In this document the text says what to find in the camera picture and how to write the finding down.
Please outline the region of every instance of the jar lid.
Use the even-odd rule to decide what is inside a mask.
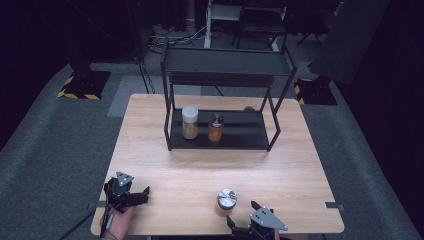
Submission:
[[[236,193],[231,188],[224,188],[218,193],[218,205],[224,210],[232,209],[237,203]]]
[[[224,124],[224,117],[219,113],[212,114],[209,120],[209,124],[212,127],[222,127],[222,125]]]
[[[187,105],[183,108],[183,121],[186,123],[194,123],[197,121],[197,117],[199,115],[199,110],[196,106]]]

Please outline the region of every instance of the shelf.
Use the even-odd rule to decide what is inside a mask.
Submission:
[[[208,139],[208,122],[214,113],[224,116],[224,133],[219,142]],[[252,149],[267,150],[268,136],[262,113],[259,111],[220,111],[199,110],[199,135],[187,140],[181,135],[181,109],[172,114],[170,145],[172,148],[201,149]]]
[[[270,52],[182,48],[169,46],[166,39],[160,64],[167,111],[164,132],[168,150],[184,148],[271,151],[281,132],[277,112],[298,68],[287,46],[284,45],[283,50]],[[276,76],[287,76],[287,81],[277,104],[274,105],[270,92]],[[174,85],[253,87],[267,90],[259,111],[199,110],[199,135],[193,140],[186,140],[181,133],[181,109],[175,109]],[[271,108],[276,130],[271,141],[268,141],[262,115],[266,102]],[[223,137],[216,143],[209,141],[207,137],[208,121],[213,113],[221,113],[225,119]]]
[[[290,76],[285,54],[239,49],[174,48],[162,52],[166,72]]]

